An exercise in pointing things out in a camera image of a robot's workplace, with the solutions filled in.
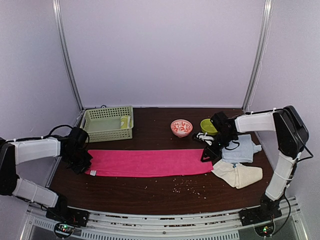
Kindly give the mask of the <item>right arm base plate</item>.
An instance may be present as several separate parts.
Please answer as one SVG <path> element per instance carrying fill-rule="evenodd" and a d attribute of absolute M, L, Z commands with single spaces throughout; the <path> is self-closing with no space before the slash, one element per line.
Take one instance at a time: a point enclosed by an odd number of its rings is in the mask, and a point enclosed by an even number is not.
<path fill-rule="evenodd" d="M 263 238 L 271 237 L 275 233 L 275 219 L 282 216 L 279 209 L 262 214 L 260 207 L 243 208 L 238 214 L 243 227 L 253 225 L 255 233 Z"/>

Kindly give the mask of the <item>green lemon pattern towel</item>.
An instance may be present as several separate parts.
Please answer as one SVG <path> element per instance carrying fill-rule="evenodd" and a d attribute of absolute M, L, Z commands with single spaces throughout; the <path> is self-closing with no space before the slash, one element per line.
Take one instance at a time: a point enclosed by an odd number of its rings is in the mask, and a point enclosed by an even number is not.
<path fill-rule="evenodd" d="M 130 115 L 124 115 L 120 117 L 120 128 L 130 129 L 131 128 L 132 117 Z"/>

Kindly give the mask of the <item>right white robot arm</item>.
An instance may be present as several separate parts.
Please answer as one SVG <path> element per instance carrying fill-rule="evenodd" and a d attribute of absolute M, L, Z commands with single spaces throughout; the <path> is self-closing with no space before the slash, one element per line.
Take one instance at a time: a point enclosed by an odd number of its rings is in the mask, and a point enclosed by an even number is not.
<path fill-rule="evenodd" d="M 239 134 L 273 131 L 278 144 L 278 161 L 270 184 L 261 196 L 256 210 L 259 220 L 268 220 L 279 207 L 286 188 L 293 180 L 301 153 L 307 149 L 309 132 L 300 115 L 292 105 L 260 112 L 247 112 L 228 118 L 224 112 L 215 113 L 210 122 L 218 131 L 211 143 L 203 149 L 201 161 L 213 162 L 222 155 L 222 150 L 236 142 Z"/>

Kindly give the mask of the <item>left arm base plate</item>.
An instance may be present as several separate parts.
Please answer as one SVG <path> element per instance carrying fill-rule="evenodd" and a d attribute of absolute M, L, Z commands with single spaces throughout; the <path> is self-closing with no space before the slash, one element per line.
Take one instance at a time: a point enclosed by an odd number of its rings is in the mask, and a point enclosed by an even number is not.
<path fill-rule="evenodd" d="M 46 218 L 56 221 L 53 233 L 60 239 L 69 238 L 75 230 L 86 227 L 90 213 L 86 210 L 80 210 L 67 207 L 65 210 L 57 208 L 45 208 Z"/>

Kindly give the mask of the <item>pink towel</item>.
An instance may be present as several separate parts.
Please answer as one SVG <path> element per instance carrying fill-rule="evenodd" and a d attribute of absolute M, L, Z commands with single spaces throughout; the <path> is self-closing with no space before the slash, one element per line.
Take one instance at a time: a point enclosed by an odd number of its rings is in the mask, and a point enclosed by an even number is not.
<path fill-rule="evenodd" d="M 206 174 L 211 162 L 201 162 L 202 149 L 96 150 L 87 175 L 98 177 L 156 178 Z"/>

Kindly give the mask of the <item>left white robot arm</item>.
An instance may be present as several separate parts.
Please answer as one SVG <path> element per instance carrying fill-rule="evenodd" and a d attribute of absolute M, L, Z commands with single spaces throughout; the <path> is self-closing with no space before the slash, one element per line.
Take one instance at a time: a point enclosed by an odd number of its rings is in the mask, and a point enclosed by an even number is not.
<path fill-rule="evenodd" d="M 91 166 L 92 156 L 86 149 L 89 134 L 79 128 L 71 127 L 66 136 L 50 131 L 40 137 L 0 140 L 0 194 L 14 196 L 52 209 L 61 222 L 72 218 L 64 196 L 30 180 L 21 178 L 16 167 L 22 163 L 60 157 L 67 167 L 76 174 L 86 172 Z"/>

